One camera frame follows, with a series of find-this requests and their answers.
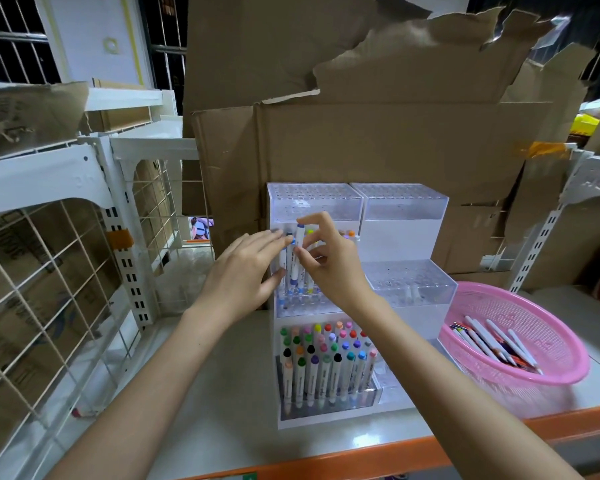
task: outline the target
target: person's left hand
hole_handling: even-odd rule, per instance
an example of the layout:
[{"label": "person's left hand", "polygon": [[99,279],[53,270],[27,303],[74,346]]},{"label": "person's left hand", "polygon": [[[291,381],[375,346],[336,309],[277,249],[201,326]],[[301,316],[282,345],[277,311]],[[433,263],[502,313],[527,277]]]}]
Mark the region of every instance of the person's left hand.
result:
[{"label": "person's left hand", "polygon": [[245,234],[231,243],[214,263],[202,288],[197,305],[211,307],[234,323],[261,306],[285,275],[279,269],[269,279],[262,277],[271,261],[293,236],[282,230]]}]

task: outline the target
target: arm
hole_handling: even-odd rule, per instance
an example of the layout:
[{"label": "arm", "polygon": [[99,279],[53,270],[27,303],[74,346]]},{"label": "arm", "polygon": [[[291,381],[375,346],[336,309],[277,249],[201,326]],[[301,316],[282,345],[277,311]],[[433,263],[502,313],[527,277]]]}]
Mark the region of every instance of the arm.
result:
[{"label": "arm", "polygon": [[320,290],[371,337],[463,478],[581,478],[524,423],[482,391],[376,295],[353,242],[325,212],[298,219],[320,229],[296,248]]},{"label": "arm", "polygon": [[88,428],[47,480],[146,478],[200,367],[224,331],[269,297],[284,271],[262,283],[291,239],[243,235],[220,256],[195,304],[171,336]]}]

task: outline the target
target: person's right hand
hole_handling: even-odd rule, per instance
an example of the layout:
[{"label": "person's right hand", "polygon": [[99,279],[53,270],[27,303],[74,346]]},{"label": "person's right hand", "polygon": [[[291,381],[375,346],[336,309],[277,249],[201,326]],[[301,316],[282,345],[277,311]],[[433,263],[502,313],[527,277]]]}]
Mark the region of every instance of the person's right hand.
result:
[{"label": "person's right hand", "polygon": [[[311,275],[320,290],[345,313],[362,304],[374,292],[362,271],[358,250],[353,241],[345,239],[336,229],[327,212],[301,217],[298,224],[318,224],[318,231],[307,234],[303,247],[294,252],[300,264]],[[314,242],[324,241],[310,251]]]}]

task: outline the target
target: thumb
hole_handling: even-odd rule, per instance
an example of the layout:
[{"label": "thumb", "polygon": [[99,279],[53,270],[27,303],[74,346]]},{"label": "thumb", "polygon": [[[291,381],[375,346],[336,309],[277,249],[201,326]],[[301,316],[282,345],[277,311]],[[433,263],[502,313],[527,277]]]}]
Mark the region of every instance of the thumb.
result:
[{"label": "thumb", "polygon": [[311,254],[309,253],[309,251],[307,251],[304,248],[300,248],[298,246],[295,247],[294,252],[296,253],[296,256],[298,257],[298,261],[300,261],[300,264],[302,264],[302,266],[305,268],[305,270],[307,270],[307,272],[309,272],[309,274],[313,276],[313,274],[316,272],[316,270],[318,268],[320,268],[320,263],[318,263],[318,261],[315,260],[315,258],[313,256],[311,256]]},{"label": "thumb", "polygon": [[280,268],[275,273],[273,273],[264,283],[260,284],[260,292],[258,293],[258,298],[262,298],[262,302],[267,300],[270,297],[271,293],[278,287],[282,278],[285,277],[284,268]]}]

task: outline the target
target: window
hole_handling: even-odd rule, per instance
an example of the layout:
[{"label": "window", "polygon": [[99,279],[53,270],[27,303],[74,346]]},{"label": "window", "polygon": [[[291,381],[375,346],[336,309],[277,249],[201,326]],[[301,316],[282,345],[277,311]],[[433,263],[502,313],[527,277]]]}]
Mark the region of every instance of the window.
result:
[{"label": "window", "polygon": [[158,89],[172,89],[182,114],[188,0],[139,0]]},{"label": "window", "polygon": [[0,0],[0,81],[60,82],[34,0]]}]

